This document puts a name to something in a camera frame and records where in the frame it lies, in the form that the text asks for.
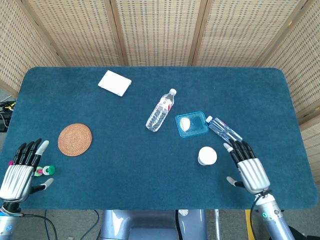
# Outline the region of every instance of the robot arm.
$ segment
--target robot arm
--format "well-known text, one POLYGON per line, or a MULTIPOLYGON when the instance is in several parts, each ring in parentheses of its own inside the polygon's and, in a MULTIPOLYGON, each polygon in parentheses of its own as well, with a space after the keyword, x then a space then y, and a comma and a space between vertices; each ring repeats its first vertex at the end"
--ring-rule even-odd
POLYGON ((255 195, 250 215, 254 206, 257 206, 272 240, 294 240, 274 196, 270 194, 270 181, 259 158, 256 158, 248 143, 233 140, 230 143, 232 146, 227 143, 223 145, 238 168, 242 181, 236 181, 230 176, 227 181, 255 195))
POLYGON ((0 199, 3 200, 0 208, 0 240, 12 239, 18 220, 23 217, 19 204, 24 202, 29 194, 45 190, 53 182, 53 178, 50 178, 43 184, 32 186, 34 173, 49 141, 44 141, 38 148, 40 143, 41 138, 29 144, 23 143, 4 175, 0 188, 0 199))

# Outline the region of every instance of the gray carpet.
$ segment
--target gray carpet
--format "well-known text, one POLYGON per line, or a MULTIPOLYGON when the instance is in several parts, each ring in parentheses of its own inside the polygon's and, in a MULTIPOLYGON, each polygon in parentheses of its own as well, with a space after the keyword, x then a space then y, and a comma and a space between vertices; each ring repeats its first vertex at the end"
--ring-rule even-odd
MULTIPOLYGON (((0 101, 9 96, 0 89, 0 101)), ((0 150, 6 134, 0 133, 0 150)), ((44 215, 44 210, 25 210, 25 214, 44 215)), ((98 210, 100 221, 98 225, 84 238, 84 240, 95 240, 101 228, 102 210, 98 210)), ((286 210, 284 217, 287 223, 305 235, 320 236, 320 204, 313 208, 286 210)), ((246 217, 244 210, 220 210, 220 239, 222 240, 245 240, 248 239, 246 217)), ((54 223, 58 239, 67 240, 74 237, 79 240, 81 236, 96 222, 97 214, 93 210, 48 210, 47 217, 54 223)), ((208 239, 216 239, 214 211, 207 210, 208 239)), ((253 214, 254 230, 257 239, 268 240, 269 236, 258 213, 253 214)), ((54 233, 49 224, 48 232, 53 239, 54 233)), ((47 234, 43 219, 23 218, 21 219, 14 235, 14 240, 46 240, 47 234)))

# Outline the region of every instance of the plastic bottle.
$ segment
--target plastic bottle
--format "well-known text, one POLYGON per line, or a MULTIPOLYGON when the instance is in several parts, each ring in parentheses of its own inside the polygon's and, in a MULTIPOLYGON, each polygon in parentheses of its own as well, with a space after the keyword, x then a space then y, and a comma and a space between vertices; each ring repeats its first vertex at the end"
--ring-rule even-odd
POLYGON ((174 96, 176 95, 176 93, 177 91, 171 88, 169 93, 161 97, 159 103, 155 106, 153 112, 151 113, 148 121, 145 124, 147 129, 152 132, 158 131, 165 118, 167 117, 170 109, 175 103, 174 96))
POLYGON ((219 118, 216 117, 213 119, 212 116, 208 116, 205 121, 208 123, 208 127, 222 137, 227 143, 230 143, 229 139, 239 142, 242 141, 242 137, 219 118))

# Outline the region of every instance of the round coaster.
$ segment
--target round coaster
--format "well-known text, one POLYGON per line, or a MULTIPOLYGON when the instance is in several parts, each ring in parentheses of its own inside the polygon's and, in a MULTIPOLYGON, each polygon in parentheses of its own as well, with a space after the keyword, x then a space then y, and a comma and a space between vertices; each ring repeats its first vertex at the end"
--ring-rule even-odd
POLYGON ((58 148, 67 156, 78 156, 83 154, 92 141, 90 129, 81 123, 67 126, 59 135, 58 148))

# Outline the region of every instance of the yellow object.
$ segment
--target yellow object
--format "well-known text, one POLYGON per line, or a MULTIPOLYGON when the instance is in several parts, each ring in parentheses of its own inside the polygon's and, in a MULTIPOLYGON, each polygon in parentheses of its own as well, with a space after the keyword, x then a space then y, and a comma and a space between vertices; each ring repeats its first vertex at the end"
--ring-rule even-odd
POLYGON ((15 105, 16 105, 16 103, 14 102, 14 103, 12 103, 10 106, 5 106, 4 108, 13 111, 13 108, 12 108, 12 107, 14 107, 15 105))
POLYGON ((248 232, 248 240, 255 240, 254 234, 252 233, 252 229, 250 225, 250 209, 246 209, 244 211, 245 211, 246 229, 248 232))

